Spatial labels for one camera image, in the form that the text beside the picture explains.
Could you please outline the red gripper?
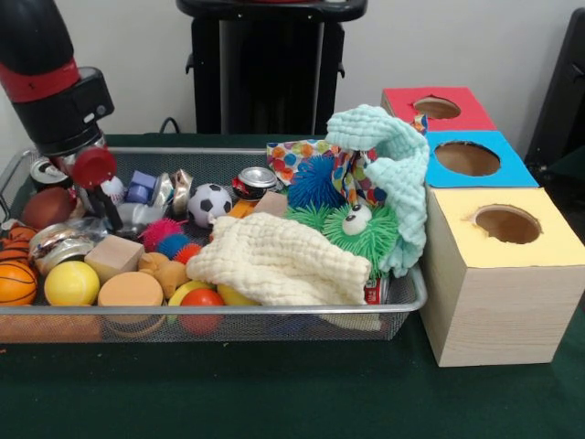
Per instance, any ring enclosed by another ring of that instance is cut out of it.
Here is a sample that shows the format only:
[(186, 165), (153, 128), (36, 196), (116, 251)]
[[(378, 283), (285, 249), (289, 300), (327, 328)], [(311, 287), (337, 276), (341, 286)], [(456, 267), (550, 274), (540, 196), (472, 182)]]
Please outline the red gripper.
[[(73, 181), (81, 186), (80, 198), (86, 211), (102, 215), (103, 210), (113, 231), (122, 228), (123, 223), (112, 199), (104, 193), (101, 184), (109, 181), (117, 172), (117, 163), (107, 147), (92, 146), (83, 149), (75, 158), (71, 168)], [(85, 188), (96, 188), (96, 196)]]

